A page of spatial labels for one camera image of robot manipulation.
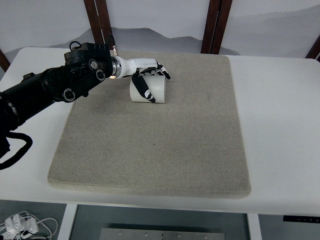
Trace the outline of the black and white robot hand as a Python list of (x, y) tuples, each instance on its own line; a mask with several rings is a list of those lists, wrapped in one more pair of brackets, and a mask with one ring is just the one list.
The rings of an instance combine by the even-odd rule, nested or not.
[(166, 68), (153, 58), (132, 58), (126, 60), (120, 56), (113, 56), (111, 62), (113, 70), (110, 78), (120, 79), (130, 77), (130, 81), (133, 82), (139, 94), (151, 103), (156, 103), (156, 100), (151, 94), (144, 76), (165, 76), (166, 80), (171, 78)]

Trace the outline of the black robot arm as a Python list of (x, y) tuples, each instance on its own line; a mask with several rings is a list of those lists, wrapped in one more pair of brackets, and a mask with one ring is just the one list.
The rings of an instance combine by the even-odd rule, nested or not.
[(87, 97), (89, 91), (113, 73), (110, 45), (115, 43), (109, 35), (105, 44), (78, 43), (65, 53), (65, 64), (33, 72), (22, 81), (0, 94), (0, 155), (10, 151), (8, 139), (25, 141), (11, 160), (19, 160), (32, 146), (32, 139), (14, 131), (28, 119), (56, 102), (71, 103)]

